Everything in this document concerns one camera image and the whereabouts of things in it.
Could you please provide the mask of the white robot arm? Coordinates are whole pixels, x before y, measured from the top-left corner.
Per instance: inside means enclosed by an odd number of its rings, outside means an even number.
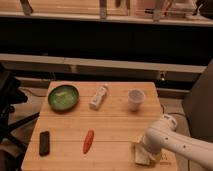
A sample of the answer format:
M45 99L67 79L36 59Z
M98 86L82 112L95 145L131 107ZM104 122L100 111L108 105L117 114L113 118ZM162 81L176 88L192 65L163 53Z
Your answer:
M177 126L173 116L163 114L145 130L144 148L152 154L166 149L213 170L213 143L176 133Z

